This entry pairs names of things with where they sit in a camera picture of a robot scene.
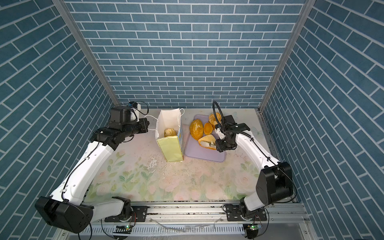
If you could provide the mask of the sugar-topped knotted bread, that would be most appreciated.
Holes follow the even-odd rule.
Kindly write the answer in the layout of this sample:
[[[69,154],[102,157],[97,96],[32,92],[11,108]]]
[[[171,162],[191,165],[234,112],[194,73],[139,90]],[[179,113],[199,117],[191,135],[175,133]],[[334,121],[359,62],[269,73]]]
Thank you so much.
[[[220,113],[210,114],[209,115],[209,122],[215,127],[218,124],[221,124],[222,116]]]

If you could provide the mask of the small round orange bun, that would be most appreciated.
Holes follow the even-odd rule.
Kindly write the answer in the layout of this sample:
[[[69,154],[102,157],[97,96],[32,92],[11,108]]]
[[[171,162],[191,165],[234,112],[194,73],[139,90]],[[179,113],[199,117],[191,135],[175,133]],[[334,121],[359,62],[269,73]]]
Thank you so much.
[[[207,122],[204,124],[204,134],[205,135],[211,135],[214,128],[213,125],[210,122]]]

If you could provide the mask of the triangular pastry bread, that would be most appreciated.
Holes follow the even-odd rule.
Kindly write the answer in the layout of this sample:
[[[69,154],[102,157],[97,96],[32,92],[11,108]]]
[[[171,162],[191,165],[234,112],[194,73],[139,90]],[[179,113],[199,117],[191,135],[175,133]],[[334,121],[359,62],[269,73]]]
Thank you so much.
[[[214,137],[213,135],[206,135],[206,136],[200,138],[200,139],[198,140],[199,145],[200,145],[200,142],[201,142],[201,141],[213,142],[213,143],[216,145],[216,139],[215,139],[215,137]]]

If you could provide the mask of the metal tongs with white tips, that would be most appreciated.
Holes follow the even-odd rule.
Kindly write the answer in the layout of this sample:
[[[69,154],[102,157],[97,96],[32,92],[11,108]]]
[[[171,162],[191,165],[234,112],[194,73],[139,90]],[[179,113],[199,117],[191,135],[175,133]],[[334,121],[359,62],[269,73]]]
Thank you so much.
[[[204,148],[215,150],[216,145],[213,142],[206,142],[206,141],[201,141],[200,145]]]

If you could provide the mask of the large oval brown bread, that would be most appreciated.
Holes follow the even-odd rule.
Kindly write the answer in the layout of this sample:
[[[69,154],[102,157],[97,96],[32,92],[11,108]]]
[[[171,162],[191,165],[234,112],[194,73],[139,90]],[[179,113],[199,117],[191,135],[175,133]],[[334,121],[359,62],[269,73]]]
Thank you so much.
[[[195,119],[190,124],[190,134],[195,140],[199,140],[204,135],[204,126],[200,119]]]

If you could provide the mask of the pretzel ring bread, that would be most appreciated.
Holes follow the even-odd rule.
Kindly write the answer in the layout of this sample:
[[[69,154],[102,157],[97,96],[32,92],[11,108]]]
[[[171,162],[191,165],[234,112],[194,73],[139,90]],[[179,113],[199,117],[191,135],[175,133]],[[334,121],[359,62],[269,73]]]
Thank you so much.
[[[177,136],[178,135],[178,132],[176,130],[174,130],[173,128],[168,128],[168,129],[165,129],[164,131],[164,137],[173,137],[173,136]]]

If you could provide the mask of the white and green paper bag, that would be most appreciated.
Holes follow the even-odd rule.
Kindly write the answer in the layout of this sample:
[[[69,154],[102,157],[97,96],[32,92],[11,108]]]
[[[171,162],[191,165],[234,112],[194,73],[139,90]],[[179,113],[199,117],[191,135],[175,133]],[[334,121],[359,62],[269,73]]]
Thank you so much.
[[[155,139],[167,162],[181,162],[184,160],[182,151],[182,115],[184,113],[184,109],[178,108],[174,110],[161,110],[158,117],[152,115],[145,116],[156,120],[156,128],[151,129],[151,131],[155,131]],[[176,130],[178,135],[165,138],[164,131],[168,128]]]

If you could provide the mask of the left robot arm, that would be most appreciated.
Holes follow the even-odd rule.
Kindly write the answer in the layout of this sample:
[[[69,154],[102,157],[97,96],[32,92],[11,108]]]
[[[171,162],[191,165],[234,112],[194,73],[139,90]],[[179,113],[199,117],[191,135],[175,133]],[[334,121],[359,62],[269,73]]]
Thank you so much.
[[[108,124],[94,131],[69,175],[48,197],[39,197],[35,203],[46,224],[79,234],[94,221],[115,218],[126,222],[133,218],[129,199],[112,197],[95,205],[86,205],[83,200],[99,169],[119,144],[127,137],[148,132],[149,121],[140,118],[141,114],[141,102],[111,108]]]

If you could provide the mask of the floral table mat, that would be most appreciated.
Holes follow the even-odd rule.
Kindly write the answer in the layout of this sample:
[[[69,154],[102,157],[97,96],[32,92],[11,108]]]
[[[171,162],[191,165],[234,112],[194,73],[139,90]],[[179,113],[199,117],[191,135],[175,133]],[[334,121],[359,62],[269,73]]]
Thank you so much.
[[[118,146],[96,174],[86,203],[114,196],[133,202],[239,200],[252,194],[260,168],[237,147],[223,162],[184,156],[168,162],[155,139],[160,110],[150,110],[150,131]]]

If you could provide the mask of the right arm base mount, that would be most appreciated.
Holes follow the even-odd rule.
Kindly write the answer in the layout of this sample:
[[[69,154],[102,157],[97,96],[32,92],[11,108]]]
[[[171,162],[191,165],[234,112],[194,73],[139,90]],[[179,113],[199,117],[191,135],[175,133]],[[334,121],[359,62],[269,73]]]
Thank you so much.
[[[240,199],[238,204],[224,204],[222,210],[227,216],[229,222],[239,221],[266,221],[267,215],[264,207],[250,211],[245,205],[244,199]]]

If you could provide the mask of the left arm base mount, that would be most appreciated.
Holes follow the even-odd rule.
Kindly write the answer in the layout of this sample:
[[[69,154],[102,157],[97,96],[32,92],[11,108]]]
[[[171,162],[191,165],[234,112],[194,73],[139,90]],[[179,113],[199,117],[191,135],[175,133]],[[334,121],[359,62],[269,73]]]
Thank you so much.
[[[131,200],[114,196],[112,199],[120,200],[124,203],[121,212],[118,215],[105,218],[105,222],[119,223],[119,222],[145,222],[148,212],[147,206],[133,206]]]

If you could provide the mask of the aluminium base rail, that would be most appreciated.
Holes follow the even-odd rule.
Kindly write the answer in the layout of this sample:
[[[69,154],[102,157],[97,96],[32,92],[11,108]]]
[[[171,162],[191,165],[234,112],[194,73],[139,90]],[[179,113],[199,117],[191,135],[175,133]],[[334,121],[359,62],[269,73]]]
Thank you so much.
[[[135,221],[98,221],[80,234],[58,230],[55,240],[230,239],[315,240],[303,204],[275,204],[241,215],[238,201],[133,203]]]

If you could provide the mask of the aluminium corner post left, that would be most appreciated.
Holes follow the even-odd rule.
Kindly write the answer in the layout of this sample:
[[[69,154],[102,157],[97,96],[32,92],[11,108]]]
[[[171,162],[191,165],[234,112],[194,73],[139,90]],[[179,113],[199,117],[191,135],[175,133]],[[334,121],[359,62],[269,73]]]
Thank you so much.
[[[54,6],[58,10],[59,14],[63,18],[64,22],[66,23],[67,27],[69,28],[70,32],[72,33],[73,37],[75,38],[76,42],[78,43],[80,49],[84,53],[85,57],[87,58],[88,62],[90,63],[92,69],[94,70],[95,74],[99,78],[99,81],[107,91],[109,97],[111,98],[113,104],[115,106],[120,105],[120,101],[118,100],[116,94],[114,93],[110,83],[108,82],[103,70],[101,69],[98,61],[96,60],[94,54],[92,53],[92,50],[90,49],[86,39],[81,33],[81,30],[79,29],[75,19],[73,18],[72,14],[70,13],[65,1],[62,0],[52,0]]]

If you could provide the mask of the aluminium corner post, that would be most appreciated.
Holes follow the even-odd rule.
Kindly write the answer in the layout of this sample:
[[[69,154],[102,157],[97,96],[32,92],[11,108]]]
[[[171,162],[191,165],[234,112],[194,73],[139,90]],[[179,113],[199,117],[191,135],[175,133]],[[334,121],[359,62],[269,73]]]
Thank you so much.
[[[281,56],[279,64],[276,67],[274,75],[271,78],[270,84],[266,89],[266,93],[262,99],[262,102],[260,103],[260,106],[258,108],[259,113],[262,113],[265,110],[265,108],[268,104],[268,101],[269,101],[269,99],[273,93],[273,90],[279,81],[279,78],[283,72],[283,69],[284,69],[287,61],[288,61],[288,58],[289,58],[289,56],[290,56],[290,54],[291,54],[291,52],[295,46],[295,43],[297,42],[297,40],[299,38],[299,35],[300,35],[300,33],[304,27],[306,20],[309,17],[309,14],[310,14],[315,2],[316,2],[316,0],[305,1],[305,4],[304,4],[304,6],[303,6],[303,8],[299,14],[298,20],[297,20],[297,22],[296,22],[296,24],[292,30],[292,34],[291,34],[291,36],[287,42],[287,45],[285,47],[283,54]]]
[[[92,69],[94,70],[95,74],[99,78],[99,81],[107,91],[109,97],[111,98],[113,104],[115,106],[120,105],[120,101],[118,100],[116,94],[114,93],[110,83],[108,82],[103,70],[101,69],[98,61],[96,60],[94,54],[92,53],[92,50],[90,49],[86,39],[81,33],[81,30],[79,29],[75,19],[73,18],[72,14],[70,13],[65,1],[62,0],[52,0],[54,6],[58,10],[59,14],[63,18],[64,22],[66,23],[67,27],[69,28],[70,32],[72,33],[73,37],[75,38],[76,42],[78,43],[80,49],[84,53],[85,57],[87,58],[88,62],[90,63]]]

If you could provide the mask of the aluminium corner post right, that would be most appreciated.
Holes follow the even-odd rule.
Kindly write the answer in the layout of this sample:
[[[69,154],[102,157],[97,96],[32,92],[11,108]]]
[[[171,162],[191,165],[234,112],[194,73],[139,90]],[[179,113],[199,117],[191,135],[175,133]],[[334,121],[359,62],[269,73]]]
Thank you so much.
[[[310,14],[315,2],[316,2],[316,0],[305,1],[305,4],[304,4],[304,6],[303,6],[303,8],[299,14],[298,20],[297,20],[297,22],[296,22],[296,24],[292,30],[292,34],[291,34],[291,36],[287,42],[287,45],[285,47],[283,54],[281,56],[279,64],[276,67],[274,75],[271,78],[270,84],[266,89],[266,93],[262,99],[262,102],[260,103],[260,106],[258,108],[259,113],[262,113],[265,110],[265,108],[268,104],[268,101],[269,101],[269,99],[273,93],[273,90],[279,81],[279,78],[283,72],[283,69],[284,69],[287,61],[288,61],[288,58],[289,58],[289,56],[290,56],[290,54],[291,54],[291,52],[295,46],[295,43],[297,42],[297,40],[299,38],[299,35],[300,35],[300,33],[304,27],[306,20],[309,17],[309,14]]]

